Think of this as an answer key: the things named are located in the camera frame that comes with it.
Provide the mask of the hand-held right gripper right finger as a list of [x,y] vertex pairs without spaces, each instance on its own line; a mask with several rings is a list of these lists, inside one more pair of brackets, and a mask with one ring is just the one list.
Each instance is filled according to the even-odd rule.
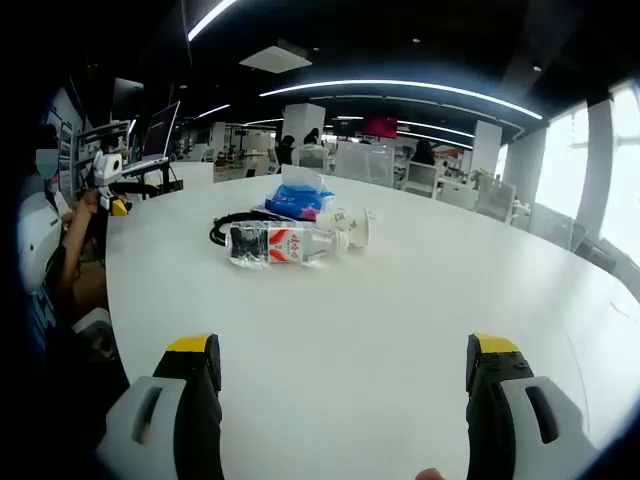
[[579,407],[511,341],[468,337],[466,392],[469,479],[576,479],[596,459]]

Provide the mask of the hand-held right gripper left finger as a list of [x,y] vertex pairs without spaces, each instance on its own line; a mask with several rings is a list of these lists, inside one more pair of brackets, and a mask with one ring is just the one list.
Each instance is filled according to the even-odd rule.
[[222,479],[218,336],[184,337],[165,350],[106,415],[96,448],[111,479]]

